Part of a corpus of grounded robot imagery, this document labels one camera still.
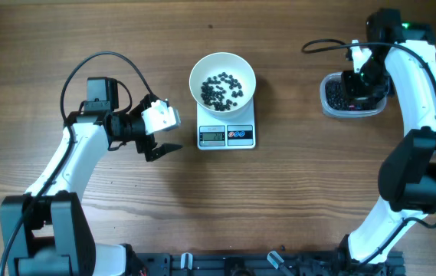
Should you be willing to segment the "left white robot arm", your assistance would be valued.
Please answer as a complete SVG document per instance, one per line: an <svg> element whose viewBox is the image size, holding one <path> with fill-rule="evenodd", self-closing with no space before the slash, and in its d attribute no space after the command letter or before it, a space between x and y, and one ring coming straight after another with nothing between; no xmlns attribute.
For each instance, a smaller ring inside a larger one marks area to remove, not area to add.
<svg viewBox="0 0 436 276"><path fill-rule="evenodd" d="M106 153L135 143L152 162L179 146L154 134L179 127L177 109L148 93L137 106L119 108L122 82L90 77L87 98L71 113L63 138L39 178L23 195L0 206L5 249L0 275L147 275L130 245L94 241L81 199L96 164Z"/></svg>

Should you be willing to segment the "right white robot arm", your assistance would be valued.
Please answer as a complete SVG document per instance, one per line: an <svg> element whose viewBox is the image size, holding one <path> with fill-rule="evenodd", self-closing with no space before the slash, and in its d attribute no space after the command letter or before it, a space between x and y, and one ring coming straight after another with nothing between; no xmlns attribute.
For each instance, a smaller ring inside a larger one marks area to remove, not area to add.
<svg viewBox="0 0 436 276"><path fill-rule="evenodd" d="M364 43L347 45L355 67L341 75L351 104L377 104L395 92L404 136L382 163L379 199L365 221L343 242L343 267L374 271L413 225L436 228L436 47L427 24L402 21L382 8L366 21Z"/></svg>

